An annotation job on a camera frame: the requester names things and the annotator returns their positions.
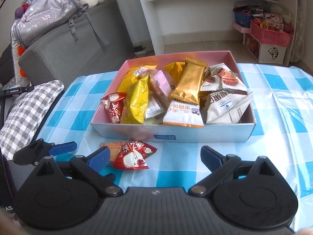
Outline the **large red snack pack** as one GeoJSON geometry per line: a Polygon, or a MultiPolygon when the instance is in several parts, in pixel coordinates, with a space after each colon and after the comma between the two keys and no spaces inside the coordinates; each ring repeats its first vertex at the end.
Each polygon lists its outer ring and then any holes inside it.
{"type": "Polygon", "coordinates": [[[113,124],[121,123],[122,111],[126,98],[125,92],[114,92],[101,98],[101,103],[113,124]]]}

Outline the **lotus chip orange pack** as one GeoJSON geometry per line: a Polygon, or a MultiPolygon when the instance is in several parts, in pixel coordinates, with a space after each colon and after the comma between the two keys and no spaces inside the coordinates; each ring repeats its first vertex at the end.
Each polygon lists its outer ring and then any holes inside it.
{"type": "Polygon", "coordinates": [[[204,127],[200,106],[172,99],[163,124],[184,127],[204,127]]]}

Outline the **wafer biscuit clear pack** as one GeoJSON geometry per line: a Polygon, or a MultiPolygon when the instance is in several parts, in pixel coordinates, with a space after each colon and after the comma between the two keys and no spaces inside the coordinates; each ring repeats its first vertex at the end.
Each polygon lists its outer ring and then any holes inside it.
{"type": "Polygon", "coordinates": [[[117,158],[118,153],[122,149],[122,147],[126,144],[125,141],[118,141],[118,142],[106,142],[103,143],[101,146],[107,146],[110,150],[110,161],[114,162],[117,158]]]}

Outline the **pink rice cracker pack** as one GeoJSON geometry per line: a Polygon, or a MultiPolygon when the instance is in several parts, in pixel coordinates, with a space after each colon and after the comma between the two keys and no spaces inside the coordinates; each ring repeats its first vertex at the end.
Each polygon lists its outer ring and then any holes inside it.
{"type": "Polygon", "coordinates": [[[168,109],[171,103],[172,88],[161,70],[142,70],[139,73],[141,78],[150,77],[149,91],[160,101],[164,109],[168,109]]]}

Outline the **silver grey backpack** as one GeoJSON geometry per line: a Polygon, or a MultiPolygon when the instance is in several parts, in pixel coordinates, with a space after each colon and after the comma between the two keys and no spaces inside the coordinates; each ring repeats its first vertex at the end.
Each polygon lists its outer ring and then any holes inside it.
{"type": "Polygon", "coordinates": [[[84,10],[80,0],[25,0],[14,13],[11,43],[27,48],[54,28],[78,18],[84,10]]]}

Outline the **white nut snack pack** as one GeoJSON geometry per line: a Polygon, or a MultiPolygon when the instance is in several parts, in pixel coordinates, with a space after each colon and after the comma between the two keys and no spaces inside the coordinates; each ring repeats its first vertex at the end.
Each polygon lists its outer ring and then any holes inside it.
{"type": "Polygon", "coordinates": [[[248,95],[224,90],[209,94],[203,113],[206,124],[237,124],[253,99],[248,95]]]}

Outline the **grey sofa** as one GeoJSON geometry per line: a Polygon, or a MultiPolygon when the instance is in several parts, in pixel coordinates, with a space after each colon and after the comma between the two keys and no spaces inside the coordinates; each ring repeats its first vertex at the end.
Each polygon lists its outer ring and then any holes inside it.
{"type": "Polygon", "coordinates": [[[43,35],[23,53],[19,66],[33,85],[117,71],[133,53],[117,1],[108,0],[43,35]]]}

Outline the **gold bar wrapper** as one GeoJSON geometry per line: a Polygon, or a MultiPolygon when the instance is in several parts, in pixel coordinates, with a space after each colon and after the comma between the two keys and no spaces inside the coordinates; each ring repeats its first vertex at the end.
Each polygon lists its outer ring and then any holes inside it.
{"type": "Polygon", "coordinates": [[[181,73],[177,87],[171,93],[171,98],[199,105],[198,94],[207,68],[208,63],[186,57],[185,67],[181,73]]]}

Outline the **power strip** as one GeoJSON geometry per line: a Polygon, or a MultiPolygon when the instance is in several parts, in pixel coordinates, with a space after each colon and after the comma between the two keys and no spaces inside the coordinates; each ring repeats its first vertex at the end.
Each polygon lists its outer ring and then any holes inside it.
{"type": "Polygon", "coordinates": [[[142,45],[134,46],[134,53],[142,52],[146,49],[146,47],[143,47],[142,45]]]}

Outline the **black tripod mount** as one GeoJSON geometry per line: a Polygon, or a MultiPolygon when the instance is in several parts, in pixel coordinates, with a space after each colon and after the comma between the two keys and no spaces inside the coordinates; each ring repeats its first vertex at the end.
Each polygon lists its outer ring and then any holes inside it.
{"type": "Polygon", "coordinates": [[[8,98],[12,98],[14,95],[21,95],[23,93],[28,93],[34,90],[34,86],[28,87],[16,87],[6,90],[1,90],[0,102],[1,102],[1,116],[0,116],[0,126],[1,128],[4,125],[4,116],[5,116],[5,101],[8,98]]]}

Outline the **white pecan snack pack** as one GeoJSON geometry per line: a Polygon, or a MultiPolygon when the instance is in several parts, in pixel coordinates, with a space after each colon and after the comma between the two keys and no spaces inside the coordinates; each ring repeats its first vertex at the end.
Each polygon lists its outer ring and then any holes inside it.
{"type": "Polygon", "coordinates": [[[221,90],[238,94],[247,93],[245,84],[225,63],[210,66],[200,87],[201,92],[211,93],[221,90]]]}

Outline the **blue storage bin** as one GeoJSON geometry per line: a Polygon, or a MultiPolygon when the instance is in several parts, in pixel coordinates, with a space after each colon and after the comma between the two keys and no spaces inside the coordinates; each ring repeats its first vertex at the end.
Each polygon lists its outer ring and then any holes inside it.
{"type": "Polygon", "coordinates": [[[243,14],[241,12],[234,12],[235,23],[239,24],[244,28],[250,28],[250,21],[254,19],[253,15],[243,14]]]}

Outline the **silver foil packet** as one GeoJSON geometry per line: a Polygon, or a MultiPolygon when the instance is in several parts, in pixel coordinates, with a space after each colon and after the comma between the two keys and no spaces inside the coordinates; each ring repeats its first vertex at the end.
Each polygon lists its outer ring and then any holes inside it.
{"type": "Polygon", "coordinates": [[[155,96],[149,96],[145,119],[150,119],[165,112],[163,105],[155,96]]]}

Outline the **small red snack pack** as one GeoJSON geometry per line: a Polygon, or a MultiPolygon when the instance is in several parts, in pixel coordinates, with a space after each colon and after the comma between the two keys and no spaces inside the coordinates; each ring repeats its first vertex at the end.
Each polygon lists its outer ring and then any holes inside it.
{"type": "Polygon", "coordinates": [[[145,159],[155,154],[157,148],[142,141],[129,141],[121,147],[113,167],[118,170],[149,169],[145,159]]]}

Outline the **orange plush toy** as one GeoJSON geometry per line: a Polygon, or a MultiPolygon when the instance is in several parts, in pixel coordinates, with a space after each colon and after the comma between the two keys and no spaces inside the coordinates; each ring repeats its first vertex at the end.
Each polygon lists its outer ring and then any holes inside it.
{"type": "MultiPolygon", "coordinates": [[[[19,56],[22,56],[22,54],[26,51],[21,45],[18,46],[17,48],[17,53],[19,56]]],[[[20,68],[20,75],[24,78],[26,78],[26,74],[24,73],[23,69],[20,68]]]]}

